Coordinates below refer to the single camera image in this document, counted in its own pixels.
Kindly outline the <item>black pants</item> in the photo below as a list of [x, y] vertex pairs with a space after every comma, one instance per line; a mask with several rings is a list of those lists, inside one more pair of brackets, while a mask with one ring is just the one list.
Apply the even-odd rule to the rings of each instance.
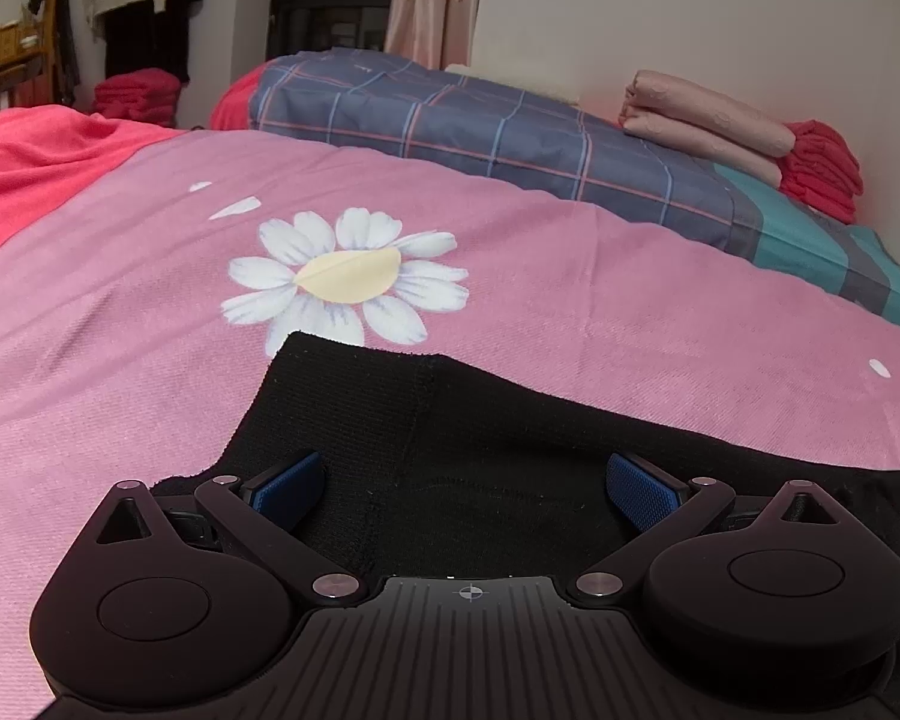
[[248, 479], [316, 455], [326, 497], [305, 544], [352, 572], [349, 605], [304, 616], [255, 689], [274, 718], [900, 718], [886, 688], [817, 712], [759, 712], [679, 683], [577, 577], [637, 528], [608, 461], [774, 496], [808, 479], [900, 557], [900, 472], [813, 465], [537, 394], [445, 356], [292, 340], [214, 465]]

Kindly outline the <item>pink floral bedsheet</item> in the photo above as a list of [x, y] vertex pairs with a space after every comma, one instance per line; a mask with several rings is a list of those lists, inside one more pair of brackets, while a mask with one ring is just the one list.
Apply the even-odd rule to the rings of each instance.
[[813, 465], [900, 472], [900, 327], [653, 224], [260, 132], [0, 112], [0, 718], [105, 491], [214, 465], [296, 338], [445, 356]]

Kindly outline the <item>red folded blanket on bed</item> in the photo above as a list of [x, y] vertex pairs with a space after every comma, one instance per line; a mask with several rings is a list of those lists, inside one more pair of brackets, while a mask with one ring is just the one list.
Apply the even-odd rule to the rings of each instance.
[[777, 164], [781, 192], [844, 224], [857, 219], [855, 199], [863, 195], [862, 170], [842, 135], [820, 121], [788, 124], [793, 148]]

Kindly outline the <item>lower pink pillow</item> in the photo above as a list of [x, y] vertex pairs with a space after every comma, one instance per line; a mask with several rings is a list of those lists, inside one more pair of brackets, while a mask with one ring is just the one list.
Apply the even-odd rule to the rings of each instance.
[[770, 187], [781, 187], [782, 171], [774, 161], [696, 125], [668, 119], [650, 110], [638, 110], [634, 115], [624, 117], [621, 127], [631, 137], [644, 138], [694, 158], [731, 167]]

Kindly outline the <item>wooden desk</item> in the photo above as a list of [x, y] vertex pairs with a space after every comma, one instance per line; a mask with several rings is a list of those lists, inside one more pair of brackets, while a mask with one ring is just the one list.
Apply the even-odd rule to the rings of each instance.
[[0, 28], [0, 112], [53, 101], [53, 49], [41, 21]]

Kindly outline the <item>plaid blue folded quilt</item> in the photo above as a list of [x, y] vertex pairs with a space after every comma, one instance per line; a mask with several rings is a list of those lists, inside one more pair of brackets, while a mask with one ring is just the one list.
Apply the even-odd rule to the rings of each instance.
[[900, 325], [900, 265], [875, 231], [530, 91], [335, 47], [250, 71], [219, 99], [209, 125], [372, 148], [593, 203], [802, 278]]

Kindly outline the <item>pink curtain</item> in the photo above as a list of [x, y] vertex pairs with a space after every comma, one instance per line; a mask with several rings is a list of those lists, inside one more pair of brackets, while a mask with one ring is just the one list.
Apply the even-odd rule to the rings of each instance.
[[479, 0], [391, 0], [385, 52], [432, 70], [470, 63]]

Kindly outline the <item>red blanket pile by wall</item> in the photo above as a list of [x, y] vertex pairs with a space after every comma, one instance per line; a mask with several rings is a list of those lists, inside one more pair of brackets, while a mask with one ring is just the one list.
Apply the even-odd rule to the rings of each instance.
[[98, 83], [92, 109], [107, 119], [171, 127], [182, 88], [176, 76], [159, 68], [131, 71]]

